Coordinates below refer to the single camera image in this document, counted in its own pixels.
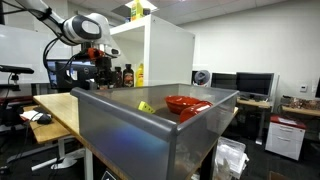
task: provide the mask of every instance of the bottle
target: bottle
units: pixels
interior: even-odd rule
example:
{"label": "bottle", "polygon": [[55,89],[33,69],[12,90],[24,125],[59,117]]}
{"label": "bottle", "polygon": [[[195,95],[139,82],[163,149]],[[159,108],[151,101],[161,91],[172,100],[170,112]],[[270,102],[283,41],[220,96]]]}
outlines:
{"label": "bottle", "polygon": [[120,88],[122,87],[122,72],[121,72],[121,67],[115,67],[116,70],[116,77],[115,77],[115,83],[114,83],[114,88]]}
{"label": "bottle", "polygon": [[134,86],[134,72],[131,69],[131,64],[126,64],[126,69],[123,70],[123,87]]}
{"label": "bottle", "polygon": [[143,86],[143,64],[141,63],[136,72],[136,87]]}
{"label": "bottle", "polygon": [[140,0],[134,0],[131,7],[131,21],[143,17],[143,8],[140,3]]}

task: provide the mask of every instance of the wooden table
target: wooden table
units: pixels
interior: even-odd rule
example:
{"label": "wooden table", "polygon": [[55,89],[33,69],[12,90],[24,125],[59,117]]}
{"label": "wooden table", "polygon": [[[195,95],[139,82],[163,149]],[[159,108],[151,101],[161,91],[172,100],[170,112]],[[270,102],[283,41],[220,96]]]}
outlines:
{"label": "wooden table", "polygon": [[[90,160],[90,153],[92,152],[98,159],[100,159],[108,168],[111,169],[121,179],[127,179],[122,171],[117,168],[112,162],[105,159],[101,153],[95,150],[92,145],[87,142],[79,132],[79,117],[78,117],[78,99],[69,93],[50,94],[34,96],[33,98],[43,109],[48,111],[61,125],[63,125],[76,139],[78,139],[86,148],[85,165],[92,164]],[[86,170],[86,179],[92,178],[92,170]]]}
{"label": "wooden table", "polygon": [[240,98],[237,99],[237,103],[249,105],[249,106],[255,106],[260,109],[262,109],[261,118],[260,118],[260,126],[259,126],[259,133],[258,137],[256,139],[256,144],[262,145],[262,130],[263,130],[263,124],[266,116],[266,110],[271,108],[271,103],[266,101],[255,101],[255,100],[241,100]]}
{"label": "wooden table", "polygon": [[291,108],[286,106],[282,106],[282,110],[286,112],[320,117],[320,110],[298,109],[298,108]]}
{"label": "wooden table", "polygon": [[[37,107],[37,106],[26,106],[23,108],[23,110],[30,111],[30,110],[33,110],[33,108],[35,108],[35,107]],[[66,128],[64,128],[55,118],[52,118],[52,122],[48,125],[42,125],[42,124],[38,124],[36,121],[32,121],[32,122],[30,122],[30,127],[31,127],[31,130],[33,131],[34,136],[39,144],[46,144],[46,143],[52,142],[54,140],[60,140],[64,137],[67,137],[68,135],[70,135],[70,132]],[[59,146],[59,154],[60,155],[64,154],[64,145],[62,145],[62,147],[60,147],[61,143],[59,143],[59,145],[47,144],[44,147],[40,147],[40,148],[32,149],[32,150],[29,150],[26,152],[22,152],[21,154],[19,154],[19,158],[31,156],[31,155],[46,151],[48,149],[55,148],[57,146]],[[13,156],[9,157],[7,160],[7,163],[17,160],[17,157],[18,157],[17,155],[13,155]]]}
{"label": "wooden table", "polygon": [[[24,107],[24,111],[30,111],[37,106]],[[30,122],[30,127],[39,144],[44,144],[54,140],[58,140],[70,135],[70,132],[64,128],[55,118],[48,125],[38,124],[36,121]]]}

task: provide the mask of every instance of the brown bottle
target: brown bottle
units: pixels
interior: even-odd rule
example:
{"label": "brown bottle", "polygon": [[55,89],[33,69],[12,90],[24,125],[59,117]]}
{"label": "brown bottle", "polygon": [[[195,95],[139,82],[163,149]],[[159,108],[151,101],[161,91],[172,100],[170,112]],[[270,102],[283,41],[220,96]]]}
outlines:
{"label": "brown bottle", "polygon": [[131,64],[126,64],[126,69],[123,71],[123,87],[134,87],[134,72]]}

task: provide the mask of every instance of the yellow bottle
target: yellow bottle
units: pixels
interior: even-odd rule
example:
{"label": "yellow bottle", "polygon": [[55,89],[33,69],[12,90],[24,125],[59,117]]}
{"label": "yellow bottle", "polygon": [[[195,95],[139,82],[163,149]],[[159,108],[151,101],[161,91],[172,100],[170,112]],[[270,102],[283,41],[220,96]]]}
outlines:
{"label": "yellow bottle", "polygon": [[141,63],[136,71],[136,87],[143,86],[143,64]]}
{"label": "yellow bottle", "polygon": [[143,17],[143,8],[141,6],[140,0],[134,0],[131,7],[131,21]]}

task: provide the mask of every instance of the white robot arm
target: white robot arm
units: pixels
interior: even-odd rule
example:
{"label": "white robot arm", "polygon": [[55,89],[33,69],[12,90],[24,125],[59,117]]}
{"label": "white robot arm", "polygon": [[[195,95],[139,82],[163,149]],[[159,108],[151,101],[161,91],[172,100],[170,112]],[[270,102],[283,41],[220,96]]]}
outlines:
{"label": "white robot arm", "polygon": [[92,48],[81,51],[74,58],[85,58],[94,62],[97,67],[95,82],[99,88],[111,85],[111,58],[120,56],[120,51],[111,47],[109,23],[104,16],[92,13],[64,20],[42,0],[16,1],[48,26],[63,43],[75,46],[90,42]]}
{"label": "white robot arm", "polygon": [[76,15],[67,20],[62,19],[42,0],[16,0],[21,6],[33,14],[39,21],[48,26],[59,39],[70,46],[91,42],[95,48],[101,49],[111,56],[119,56],[120,51],[110,44],[108,20],[97,13],[87,16]]}

